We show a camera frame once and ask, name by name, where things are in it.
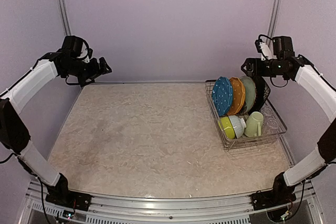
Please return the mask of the light green floral plate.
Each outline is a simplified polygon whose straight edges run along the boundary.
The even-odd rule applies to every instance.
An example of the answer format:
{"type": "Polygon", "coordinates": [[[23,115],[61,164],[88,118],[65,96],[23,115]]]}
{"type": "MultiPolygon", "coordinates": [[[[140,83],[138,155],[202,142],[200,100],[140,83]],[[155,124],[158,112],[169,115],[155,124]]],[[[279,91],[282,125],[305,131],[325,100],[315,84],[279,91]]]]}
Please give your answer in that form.
{"type": "Polygon", "coordinates": [[[256,86],[251,77],[242,76],[239,79],[245,87],[245,102],[239,114],[246,114],[252,109],[255,104],[257,94],[256,86]]]}

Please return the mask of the orange polka dot plate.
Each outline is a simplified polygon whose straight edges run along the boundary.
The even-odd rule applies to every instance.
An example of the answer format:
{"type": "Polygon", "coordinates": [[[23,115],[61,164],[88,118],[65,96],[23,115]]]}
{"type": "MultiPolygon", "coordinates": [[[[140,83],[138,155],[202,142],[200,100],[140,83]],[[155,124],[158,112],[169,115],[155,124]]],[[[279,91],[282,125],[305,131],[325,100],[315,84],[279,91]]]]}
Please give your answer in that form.
{"type": "Polygon", "coordinates": [[[230,82],[233,87],[233,101],[227,115],[236,115],[244,106],[246,91],[244,84],[239,78],[231,77],[230,82]]]}

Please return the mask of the black square floral plate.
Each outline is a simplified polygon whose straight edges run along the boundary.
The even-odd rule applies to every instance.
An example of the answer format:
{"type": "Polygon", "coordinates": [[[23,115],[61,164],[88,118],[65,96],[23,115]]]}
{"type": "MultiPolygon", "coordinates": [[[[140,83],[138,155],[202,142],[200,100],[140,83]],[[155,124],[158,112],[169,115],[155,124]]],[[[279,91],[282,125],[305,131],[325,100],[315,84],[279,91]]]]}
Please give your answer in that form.
{"type": "Polygon", "coordinates": [[[263,77],[254,76],[253,81],[256,86],[256,98],[253,107],[248,112],[249,115],[255,111],[259,112],[270,95],[270,87],[263,77]]]}

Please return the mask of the blue polka dot plate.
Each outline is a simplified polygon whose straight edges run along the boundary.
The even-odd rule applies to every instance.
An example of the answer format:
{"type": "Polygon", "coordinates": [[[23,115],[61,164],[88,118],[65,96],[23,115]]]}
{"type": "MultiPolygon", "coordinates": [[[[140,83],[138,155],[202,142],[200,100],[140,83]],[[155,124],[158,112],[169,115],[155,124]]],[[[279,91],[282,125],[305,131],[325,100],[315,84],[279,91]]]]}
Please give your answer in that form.
{"type": "Polygon", "coordinates": [[[212,100],[218,116],[225,116],[233,102],[233,87],[227,77],[219,77],[212,89],[212,100]]]}

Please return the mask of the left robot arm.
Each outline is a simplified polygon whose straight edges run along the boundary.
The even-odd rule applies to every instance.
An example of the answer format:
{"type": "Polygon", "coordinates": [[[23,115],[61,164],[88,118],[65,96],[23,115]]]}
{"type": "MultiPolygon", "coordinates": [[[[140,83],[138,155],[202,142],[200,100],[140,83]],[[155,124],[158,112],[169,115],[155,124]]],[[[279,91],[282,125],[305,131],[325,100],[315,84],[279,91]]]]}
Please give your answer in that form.
{"type": "Polygon", "coordinates": [[[47,161],[33,142],[28,118],[37,108],[37,96],[55,79],[83,88],[111,72],[107,61],[95,58],[83,38],[66,36],[59,49],[38,58],[22,77],[1,92],[1,144],[46,188],[48,202],[75,207],[80,200],[89,201],[90,195],[70,190],[65,175],[47,161]]]}

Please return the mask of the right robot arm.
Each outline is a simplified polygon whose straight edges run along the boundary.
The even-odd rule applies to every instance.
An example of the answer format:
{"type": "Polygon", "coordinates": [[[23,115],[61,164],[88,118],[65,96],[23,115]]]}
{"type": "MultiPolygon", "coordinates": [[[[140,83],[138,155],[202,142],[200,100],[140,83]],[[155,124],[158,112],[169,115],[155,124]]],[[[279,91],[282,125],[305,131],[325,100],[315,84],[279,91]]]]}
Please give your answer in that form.
{"type": "Polygon", "coordinates": [[[295,82],[312,97],[330,123],[311,153],[278,174],[270,190],[251,195],[253,208],[259,210],[294,201],[296,186],[318,176],[335,161],[335,87],[307,57],[296,55],[291,37],[260,34],[255,46],[260,57],[247,58],[241,66],[243,73],[251,78],[281,76],[295,82]]]}

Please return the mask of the clear glass far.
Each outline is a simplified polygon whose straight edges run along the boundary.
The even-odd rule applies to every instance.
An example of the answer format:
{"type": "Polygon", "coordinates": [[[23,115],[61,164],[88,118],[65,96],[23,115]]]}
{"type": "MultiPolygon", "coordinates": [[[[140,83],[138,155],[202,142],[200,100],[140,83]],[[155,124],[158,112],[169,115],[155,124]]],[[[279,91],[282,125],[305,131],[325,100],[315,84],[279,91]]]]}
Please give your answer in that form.
{"type": "Polygon", "coordinates": [[[265,116],[265,117],[270,117],[272,118],[274,116],[273,110],[271,107],[269,107],[268,105],[264,105],[260,112],[265,116]]]}

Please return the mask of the clear glass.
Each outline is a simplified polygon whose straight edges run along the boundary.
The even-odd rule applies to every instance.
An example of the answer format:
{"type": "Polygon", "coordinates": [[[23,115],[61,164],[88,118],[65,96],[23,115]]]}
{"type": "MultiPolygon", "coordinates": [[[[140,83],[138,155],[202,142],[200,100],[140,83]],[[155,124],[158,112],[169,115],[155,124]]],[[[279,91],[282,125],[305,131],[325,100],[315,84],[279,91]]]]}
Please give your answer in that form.
{"type": "Polygon", "coordinates": [[[275,119],[266,118],[263,123],[262,133],[263,135],[275,134],[279,130],[279,124],[275,119]]]}
{"type": "Polygon", "coordinates": [[[268,105],[264,105],[260,112],[265,116],[265,117],[270,117],[272,118],[274,116],[273,110],[271,107],[269,107],[268,105]]]}

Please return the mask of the white patterned bowl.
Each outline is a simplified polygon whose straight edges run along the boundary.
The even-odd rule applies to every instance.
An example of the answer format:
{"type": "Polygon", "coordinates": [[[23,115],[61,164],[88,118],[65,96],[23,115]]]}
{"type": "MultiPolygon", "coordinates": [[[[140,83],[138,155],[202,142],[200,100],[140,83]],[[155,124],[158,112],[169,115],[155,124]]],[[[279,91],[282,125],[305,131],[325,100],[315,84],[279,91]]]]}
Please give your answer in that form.
{"type": "Polygon", "coordinates": [[[246,128],[246,122],[243,118],[240,118],[236,115],[229,115],[228,116],[231,125],[234,129],[236,138],[241,138],[244,134],[246,128]]]}

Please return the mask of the pale green mug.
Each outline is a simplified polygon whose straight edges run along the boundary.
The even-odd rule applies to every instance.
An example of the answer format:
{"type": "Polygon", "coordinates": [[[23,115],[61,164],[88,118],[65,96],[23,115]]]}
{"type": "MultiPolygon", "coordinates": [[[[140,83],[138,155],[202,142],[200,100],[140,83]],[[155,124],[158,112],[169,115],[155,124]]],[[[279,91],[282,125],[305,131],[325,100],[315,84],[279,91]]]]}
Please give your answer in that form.
{"type": "Polygon", "coordinates": [[[246,128],[244,134],[247,137],[257,137],[262,135],[262,126],[264,123],[264,116],[260,112],[253,112],[246,121],[246,128]]]}

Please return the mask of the clear glass near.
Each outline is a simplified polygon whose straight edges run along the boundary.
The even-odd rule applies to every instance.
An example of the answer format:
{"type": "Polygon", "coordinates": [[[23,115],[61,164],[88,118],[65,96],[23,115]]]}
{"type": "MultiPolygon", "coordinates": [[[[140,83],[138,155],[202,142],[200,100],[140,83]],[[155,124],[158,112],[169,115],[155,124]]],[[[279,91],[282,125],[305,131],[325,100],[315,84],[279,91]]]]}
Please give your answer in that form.
{"type": "Polygon", "coordinates": [[[275,119],[266,118],[263,123],[262,133],[263,135],[275,134],[279,130],[279,124],[275,119]]]}

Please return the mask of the right vertical aluminium post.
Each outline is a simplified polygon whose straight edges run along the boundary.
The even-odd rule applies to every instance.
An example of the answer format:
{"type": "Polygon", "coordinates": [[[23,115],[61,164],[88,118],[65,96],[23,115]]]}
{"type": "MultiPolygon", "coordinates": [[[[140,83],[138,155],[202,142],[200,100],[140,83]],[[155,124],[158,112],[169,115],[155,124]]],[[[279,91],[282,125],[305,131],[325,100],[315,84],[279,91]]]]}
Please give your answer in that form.
{"type": "Polygon", "coordinates": [[[268,25],[267,35],[268,37],[273,37],[276,30],[277,19],[280,11],[281,0],[273,0],[270,22],[268,25]]]}

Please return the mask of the vertical aluminium post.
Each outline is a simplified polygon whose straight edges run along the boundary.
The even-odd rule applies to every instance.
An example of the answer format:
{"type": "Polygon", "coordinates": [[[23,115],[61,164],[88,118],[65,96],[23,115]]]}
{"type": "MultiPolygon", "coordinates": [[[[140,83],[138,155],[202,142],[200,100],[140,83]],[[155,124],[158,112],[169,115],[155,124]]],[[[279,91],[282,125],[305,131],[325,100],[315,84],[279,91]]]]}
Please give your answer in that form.
{"type": "Polygon", "coordinates": [[[66,9],[66,2],[65,0],[57,0],[57,3],[58,3],[60,19],[61,19],[62,27],[64,30],[64,34],[66,36],[70,36],[71,28],[70,28],[70,23],[68,19],[67,9],[66,9]]]}
{"type": "Polygon", "coordinates": [[[273,37],[276,30],[277,19],[280,11],[281,0],[273,0],[270,22],[268,25],[267,35],[268,37],[273,37]]]}

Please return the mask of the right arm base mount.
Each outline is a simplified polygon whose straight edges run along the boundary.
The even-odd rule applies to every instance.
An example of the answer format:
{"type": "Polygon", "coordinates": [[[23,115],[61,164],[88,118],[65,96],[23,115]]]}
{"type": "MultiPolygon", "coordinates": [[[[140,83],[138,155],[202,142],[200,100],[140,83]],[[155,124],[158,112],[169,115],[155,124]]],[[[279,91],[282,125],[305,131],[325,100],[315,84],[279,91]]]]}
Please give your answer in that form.
{"type": "Polygon", "coordinates": [[[254,211],[288,204],[297,199],[294,193],[275,196],[272,190],[257,191],[251,194],[250,197],[254,211]]]}

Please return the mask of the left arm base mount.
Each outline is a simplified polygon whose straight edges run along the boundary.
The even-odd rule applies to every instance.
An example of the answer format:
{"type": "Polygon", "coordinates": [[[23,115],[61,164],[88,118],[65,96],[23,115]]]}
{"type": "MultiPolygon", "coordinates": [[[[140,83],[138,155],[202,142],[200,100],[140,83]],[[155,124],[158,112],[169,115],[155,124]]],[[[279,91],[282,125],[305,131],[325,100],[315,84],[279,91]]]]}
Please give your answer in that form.
{"type": "Polygon", "coordinates": [[[80,193],[77,191],[70,191],[65,199],[62,199],[59,195],[47,194],[46,196],[47,202],[82,211],[88,211],[91,200],[92,196],[90,194],[80,193]]]}

